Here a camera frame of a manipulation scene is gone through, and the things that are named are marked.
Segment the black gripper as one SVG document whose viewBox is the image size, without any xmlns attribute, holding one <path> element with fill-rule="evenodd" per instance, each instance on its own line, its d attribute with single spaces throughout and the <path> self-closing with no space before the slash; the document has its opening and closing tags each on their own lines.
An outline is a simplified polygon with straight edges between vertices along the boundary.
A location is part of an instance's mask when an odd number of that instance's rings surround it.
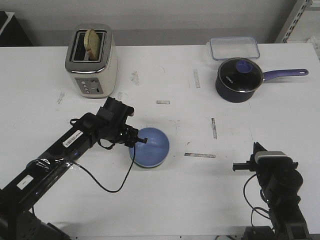
<svg viewBox="0 0 320 240">
<path fill-rule="evenodd" d="M 261 162 L 255 162 L 255 155 L 258 152 L 267 152 L 259 142 L 253 143 L 253 153 L 250 159 L 245 163 L 233 163 L 232 170 L 249 170 L 250 172 L 256 172 L 260 175 L 267 174 L 283 174 L 288 173 L 291 170 L 295 170 L 298 167 L 298 162 L 293 161 L 289 156 L 278 158 L 266 158 Z"/>
<path fill-rule="evenodd" d="M 119 134 L 115 139 L 116 144 L 124 144 L 127 147 L 134 147 L 136 143 L 146 144 L 147 142 L 147 137 L 138 137 L 138 129 L 127 124 L 119 129 Z"/>
</svg>

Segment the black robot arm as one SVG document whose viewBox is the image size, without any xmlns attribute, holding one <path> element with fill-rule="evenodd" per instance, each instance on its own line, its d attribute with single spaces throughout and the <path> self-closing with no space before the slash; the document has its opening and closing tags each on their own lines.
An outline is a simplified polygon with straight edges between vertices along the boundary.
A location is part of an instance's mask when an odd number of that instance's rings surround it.
<svg viewBox="0 0 320 240">
<path fill-rule="evenodd" d="M 134 109 L 108 97 L 96 114 L 70 121 L 71 129 L 0 191 L 0 237 L 3 240 L 67 240 L 69 236 L 34 214 L 35 203 L 78 159 L 102 140 L 129 148 L 131 162 L 143 168 L 160 165 L 168 155 L 168 137 L 159 129 L 136 129 L 126 123 Z"/>
<path fill-rule="evenodd" d="M 268 151 L 254 142 L 253 153 L 245 163 L 234 163 L 233 171 L 255 172 L 261 187 L 260 196 L 268 205 L 272 226 L 251 225 L 244 240 L 309 240 L 307 222 L 299 208 L 298 191 L 303 184 L 298 163 L 282 151 Z"/>
</svg>

